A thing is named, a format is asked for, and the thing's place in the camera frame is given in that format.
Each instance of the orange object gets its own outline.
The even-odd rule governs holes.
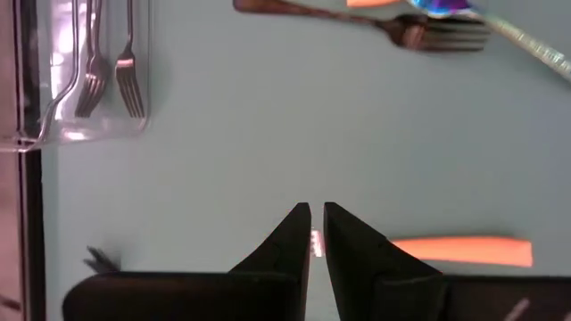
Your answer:
[[[532,244],[495,236],[434,237],[395,240],[393,244],[418,259],[532,267]]]
[[[351,8],[376,7],[395,3],[399,0],[347,0],[347,6]]]

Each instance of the table surface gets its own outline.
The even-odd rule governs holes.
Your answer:
[[[571,87],[507,41],[429,55],[229,0],[152,3],[148,131],[43,154],[50,320],[90,275],[88,245],[129,270],[226,271],[297,202],[317,227],[338,202],[390,237],[534,243],[530,269],[445,272],[571,275]],[[571,2],[490,7],[571,53]],[[324,259],[307,319],[338,319]]]

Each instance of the fork handle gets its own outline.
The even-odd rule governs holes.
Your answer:
[[[93,0],[86,2],[86,46],[87,56],[93,56],[93,37],[91,36],[91,19],[93,18]]]
[[[99,34],[101,33],[101,15],[103,13],[103,0],[95,0],[95,22],[93,27],[93,42],[96,53],[101,52],[99,46]]]
[[[127,0],[127,31],[128,31],[128,42],[127,46],[131,48],[133,46],[134,36],[134,22],[133,22],[133,0]]]
[[[234,8],[238,12],[287,14],[315,18],[325,18],[336,21],[354,22],[375,25],[377,20],[340,12],[329,12],[300,4],[292,4],[283,0],[234,0]]]
[[[530,36],[522,29],[519,29],[504,19],[488,13],[485,10],[472,8],[465,14],[471,18],[483,21],[488,27],[490,27],[490,29],[512,41],[514,44],[557,72],[565,80],[571,82],[571,62],[565,59],[564,54],[535,37]]]

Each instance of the silver fork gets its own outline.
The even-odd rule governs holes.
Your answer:
[[[422,14],[403,14],[390,20],[330,12],[284,0],[234,0],[244,13],[282,14],[352,22],[384,31],[402,48],[418,51],[472,52],[483,50],[491,35],[481,22],[470,19],[433,19]]]
[[[128,114],[132,118],[144,118],[145,108],[141,91],[137,82],[137,60],[133,53],[133,0],[127,0],[128,41],[125,50],[117,58],[115,65],[115,78],[119,84],[119,90],[123,102],[127,106]]]
[[[93,2],[94,0],[87,0],[87,70],[86,80],[79,95],[78,106],[75,111],[76,117],[79,118],[89,118],[91,116],[97,104],[101,102],[111,74],[111,66],[103,57],[99,43],[103,0],[95,0],[95,21],[93,29],[91,29],[91,7]]]

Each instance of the metal utensil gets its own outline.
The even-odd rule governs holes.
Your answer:
[[[450,16],[468,17],[483,21],[492,30],[512,41],[514,44],[546,64],[565,80],[571,82],[571,62],[565,55],[528,35],[502,18],[486,10],[473,6],[466,0],[407,0],[430,17],[445,19]]]
[[[111,73],[109,63],[101,53],[99,44],[101,31],[101,16],[103,13],[103,0],[95,0],[95,20],[91,28],[91,10],[94,0],[87,0],[87,70],[86,80],[79,95],[78,106],[75,110],[76,117],[89,118],[91,113],[101,101],[107,79]]]
[[[432,19],[425,15],[402,15],[389,21],[329,12],[283,0],[234,0],[239,12],[298,15],[353,22],[383,30],[391,41],[410,50],[461,52],[484,49],[490,30],[472,19]]]
[[[100,249],[87,246],[92,259],[84,259],[83,262],[97,274],[120,272],[120,263],[110,259],[105,252]]]
[[[137,82],[136,58],[133,53],[133,0],[127,0],[128,41],[115,64],[115,78],[128,114],[132,118],[144,118],[145,108]]]

